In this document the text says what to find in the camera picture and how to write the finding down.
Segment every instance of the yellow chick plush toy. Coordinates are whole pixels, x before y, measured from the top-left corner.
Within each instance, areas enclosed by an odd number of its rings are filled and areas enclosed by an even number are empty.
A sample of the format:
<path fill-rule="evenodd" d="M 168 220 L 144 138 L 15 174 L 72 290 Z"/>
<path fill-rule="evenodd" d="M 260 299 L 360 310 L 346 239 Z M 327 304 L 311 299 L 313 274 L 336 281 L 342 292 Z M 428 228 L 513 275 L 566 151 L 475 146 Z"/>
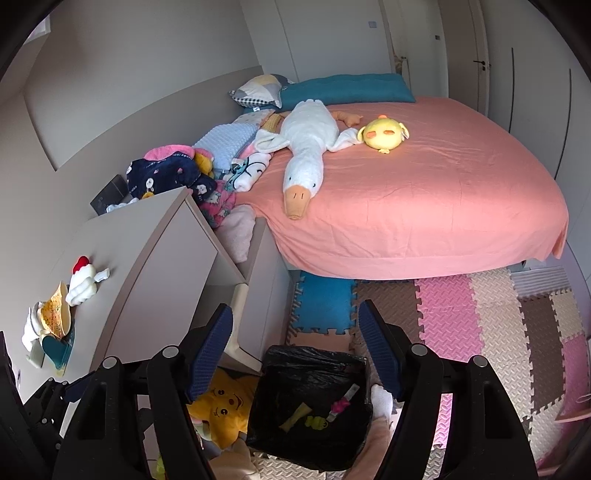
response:
<path fill-rule="evenodd" d="M 380 153 L 390 153 L 408 137 L 408 129 L 404 124 L 386 115 L 379 115 L 377 120 L 368 123 L 357 134 L 357 140 L 367 143 Z"/>
<path fill-rule="evenodd" d="M 209 423 L 212 442 L 222 450 L 233 444 L 238 432 L 247 432 L 258 377 L 245 375 L 234 380 L 217 368 L 209 390 L 187 406 L 189 415 Z"/>

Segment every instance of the red and white toy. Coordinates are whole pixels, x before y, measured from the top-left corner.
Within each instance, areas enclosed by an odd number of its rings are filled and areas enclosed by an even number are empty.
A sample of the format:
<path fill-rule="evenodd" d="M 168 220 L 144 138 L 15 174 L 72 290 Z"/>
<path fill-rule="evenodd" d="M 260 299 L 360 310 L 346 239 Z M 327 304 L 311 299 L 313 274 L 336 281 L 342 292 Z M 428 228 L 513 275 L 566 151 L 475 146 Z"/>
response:
<path fill-rule="evenodd" d="M 109 269 L 96 272 L 95 266 L 88 257 L 80 257 L 72 269 L 70 290 L 66 295 L 66 302 L 70 307 L 80 305 L 96 293 L 96 284 L 109 278 Z"/>

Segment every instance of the yellow star plush toy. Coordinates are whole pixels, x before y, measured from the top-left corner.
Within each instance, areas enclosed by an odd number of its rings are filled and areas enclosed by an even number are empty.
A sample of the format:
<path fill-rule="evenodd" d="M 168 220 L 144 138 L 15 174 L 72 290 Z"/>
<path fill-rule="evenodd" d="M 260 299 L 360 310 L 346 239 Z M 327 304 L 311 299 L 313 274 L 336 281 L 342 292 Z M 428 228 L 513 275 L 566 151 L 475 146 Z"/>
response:
<path fill-rule="evenodd" d="M 246 433 L 257 383 L 253 375 L 234 380 L 217 368 L 209 390 L 187 406 L 194 419 L 209 423 L 212 442 L 222 450 L 236 441 L 238 432 Z"/>

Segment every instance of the teal pillow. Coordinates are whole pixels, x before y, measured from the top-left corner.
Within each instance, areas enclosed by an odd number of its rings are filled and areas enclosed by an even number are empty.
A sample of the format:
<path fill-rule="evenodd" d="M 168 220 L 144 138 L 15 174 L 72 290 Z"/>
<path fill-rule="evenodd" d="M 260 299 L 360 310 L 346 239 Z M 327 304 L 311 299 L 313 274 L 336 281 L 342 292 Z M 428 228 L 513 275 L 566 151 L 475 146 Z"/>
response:
<path fill-rule="evenodd" d="M 302 100 L 322 100 L 325 105 L 338 103 L 411 102 L 415 99 L 397 73 L 333 75 L 292 83 L 281 92 L 281 111 L 293 110 Z"/>

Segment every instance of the white door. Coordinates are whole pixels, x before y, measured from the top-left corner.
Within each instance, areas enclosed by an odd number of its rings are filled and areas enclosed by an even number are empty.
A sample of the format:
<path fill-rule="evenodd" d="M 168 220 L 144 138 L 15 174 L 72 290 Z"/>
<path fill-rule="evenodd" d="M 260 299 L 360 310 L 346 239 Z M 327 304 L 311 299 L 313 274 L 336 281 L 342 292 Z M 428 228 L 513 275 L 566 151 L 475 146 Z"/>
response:
<path fill-rule="evenodd" d="M 339 73 L 391 73 L 378 0 L 276 3 L 299 81 Z"/>
<path fill-rule="evenodd" d="M 439 0 L 449 96 L 488 115 L 489 61 L 479 0 Z"/>

